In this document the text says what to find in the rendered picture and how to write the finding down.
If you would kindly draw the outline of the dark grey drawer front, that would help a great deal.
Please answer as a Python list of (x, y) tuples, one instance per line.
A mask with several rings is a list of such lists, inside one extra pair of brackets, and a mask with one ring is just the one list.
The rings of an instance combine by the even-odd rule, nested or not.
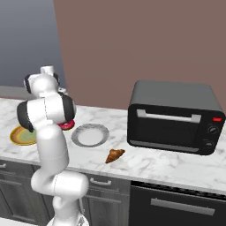
[(6, 163), (7, 166), (5, 169), (0, 169), (0, 174), (31, 178), (36, 171), (36, 168), (31, 164), (0, 160), (0, 164), (4, 163)]
[[(94, 185), (90, 182), (91, 177), (94, 178), (96, 181), (102, 181), (102, 182), (108, 182), (110, 180), (111, 186)], [(105, 191), (105, 192), (113, 192), (113, 193), (122, 194), (122, 195), (130, 194), (131, 182), (129, 180), (100, 176), (100, 175), (93, 175), (93, 174), (87, 174), (87, 178), (89, 179), (89, 186), (92, 189)]]

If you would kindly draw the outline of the black dishwasher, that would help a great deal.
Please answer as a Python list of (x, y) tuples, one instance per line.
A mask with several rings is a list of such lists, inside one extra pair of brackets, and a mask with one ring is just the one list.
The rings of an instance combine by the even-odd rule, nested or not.
[[(151, 199), (213, 208), (213, 216), (151, 205)], [(129, 226), (226, 226), (226, 195), (131, 182)]]

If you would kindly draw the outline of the grey round plate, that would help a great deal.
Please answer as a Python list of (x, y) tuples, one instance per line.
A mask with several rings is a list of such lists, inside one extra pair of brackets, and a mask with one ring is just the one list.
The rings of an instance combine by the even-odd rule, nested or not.
[(72, 133), (72, 142), (79, 147), (98, 147), (109, 138), (109, 130), (102, 124), (83, 124)]

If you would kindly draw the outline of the brown croissant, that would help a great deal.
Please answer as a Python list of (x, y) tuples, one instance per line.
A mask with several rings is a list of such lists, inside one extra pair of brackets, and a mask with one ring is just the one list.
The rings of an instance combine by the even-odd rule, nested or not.
[(105, 162), (106, 163), (113, 162), (113, 161), (117, 160), (118, 158), (120, 158), (123, 154), (124, 154), (123, 149), (110, 149), (108, 157)]

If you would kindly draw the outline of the yellow green round plate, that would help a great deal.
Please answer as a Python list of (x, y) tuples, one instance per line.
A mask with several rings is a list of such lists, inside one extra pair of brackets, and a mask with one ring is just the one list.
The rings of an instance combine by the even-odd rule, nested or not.
[(19, 146), (30, 146), (36, 143), (36, 133), (30, 132), (22, 126), (17, 126), (11, 131), (10, 140)]

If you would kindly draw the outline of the dark grey cupboard door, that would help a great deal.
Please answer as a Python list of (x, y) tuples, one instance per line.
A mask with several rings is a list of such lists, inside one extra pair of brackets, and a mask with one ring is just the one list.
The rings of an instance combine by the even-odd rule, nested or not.
[(128, 226), (129, 201), (126, 195), (114, 198), (86, 195), (82, 202), (89, 226)]
[(31, 180), (0, 174), (0, 203), (7, 218), (47, 226), (54, 216), (44, 196), (31, 188)]

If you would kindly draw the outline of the black toaster oven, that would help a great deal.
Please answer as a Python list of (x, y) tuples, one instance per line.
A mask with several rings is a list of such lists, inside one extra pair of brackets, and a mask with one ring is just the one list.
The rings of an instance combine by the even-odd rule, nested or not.
[[(196, 139), (199, 141), (199, 155), (210, 155), (220, 138), (225, 122), (225, 114), (217, 101), (212, 87), (207, 84), (193, 84), (169, 81), (139, 80), (135, 83), (129, 104), (145, 106), (166, 106), (189, 109), (201, 114), (201, 123)], [(216, 134), (210, 134), (207, 128), (215, 125), (219, 128)], [(212, 140), (213, 148), (205, 148), (204, 141)]]

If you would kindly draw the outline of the black toaster oven door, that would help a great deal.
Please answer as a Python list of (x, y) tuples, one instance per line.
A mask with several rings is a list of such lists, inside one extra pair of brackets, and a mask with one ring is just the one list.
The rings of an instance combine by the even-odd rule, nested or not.
[(152, 118), (140, 118), (137, 110), (144, 109), (148, 114), (191, 117), (192, 110), (166, 106), (145, 106), (131, 104), (128, 109), (127, 142), (135, 147), (157, 148), (175, 152), (197, 154), (200, 150), (198, 124)]

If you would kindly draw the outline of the pink frosted donut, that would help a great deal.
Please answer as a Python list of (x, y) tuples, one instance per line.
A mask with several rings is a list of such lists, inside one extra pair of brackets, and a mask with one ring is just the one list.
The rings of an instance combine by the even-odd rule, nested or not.
[(70, 130), (73, 126), (75, 125), (75, 122), (73, 120), (70, 120), (68, 122), (59, 124), (58, 126), (63, 130), (63, 131), (68, 131)]

